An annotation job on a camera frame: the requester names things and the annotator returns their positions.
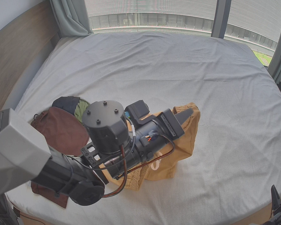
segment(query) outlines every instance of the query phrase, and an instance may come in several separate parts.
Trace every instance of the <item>dark red garment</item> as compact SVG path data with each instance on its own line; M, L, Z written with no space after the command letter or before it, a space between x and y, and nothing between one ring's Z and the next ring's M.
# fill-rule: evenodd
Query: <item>dark red garment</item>
M89 140L86 129L78 119L58 107L50 107L48 111L43 111L35 117L31 126L44 135L48 145L67 155L79 156L80 149ZM31 189L34 193L66 208L68 196L60 194L57 198L54 191L34 182L31 182Z

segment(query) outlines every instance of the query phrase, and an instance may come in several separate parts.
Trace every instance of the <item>mattress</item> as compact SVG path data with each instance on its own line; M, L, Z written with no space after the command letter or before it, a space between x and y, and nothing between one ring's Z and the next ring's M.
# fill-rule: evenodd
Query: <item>mattress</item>
M59 225L229 224L281 193L281 92L247 45L184 34L131 32L62 39L16 111L27 122L60 96L143 99L151 112L194 102L193 155L174 178L63 209L27 182L7 193L21 211ZM105 193L116 189L108 184Z

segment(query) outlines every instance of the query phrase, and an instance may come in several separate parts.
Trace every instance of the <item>green garment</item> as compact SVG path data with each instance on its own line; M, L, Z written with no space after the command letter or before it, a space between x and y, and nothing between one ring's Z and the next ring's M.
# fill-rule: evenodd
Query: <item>green garment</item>
M83 112L86 110L86 108L89 106L89 102L86 100L80 99L79 102L77 103L74 116L79 120L79 122L82 123L82 115Z

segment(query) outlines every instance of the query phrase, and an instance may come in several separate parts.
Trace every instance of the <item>wooden bed frame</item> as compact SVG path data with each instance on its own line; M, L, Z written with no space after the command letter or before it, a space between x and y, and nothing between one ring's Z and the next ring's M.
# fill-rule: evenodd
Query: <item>wooden bed frame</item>
M49 0L29 9L0 30L0 109L12 90L17 88L16 84L27 68L58 32ZM270 213L271 204L233 225L261 224L269 219ZM29 217L49 224L39 218Z

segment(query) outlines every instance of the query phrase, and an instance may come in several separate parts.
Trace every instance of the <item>bed sheet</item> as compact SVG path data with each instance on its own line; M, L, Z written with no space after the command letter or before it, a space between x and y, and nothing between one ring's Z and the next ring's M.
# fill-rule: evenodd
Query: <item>bed sheet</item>
M143 99L153 113L194 102L194 152L174 178L86 207L69 199L63 209L28 182L7 193L27 214L56 225L229 224L270 203L273 184L281 193L281 92L245 44L152 32L62 39L16 111L29 122L60 96Z

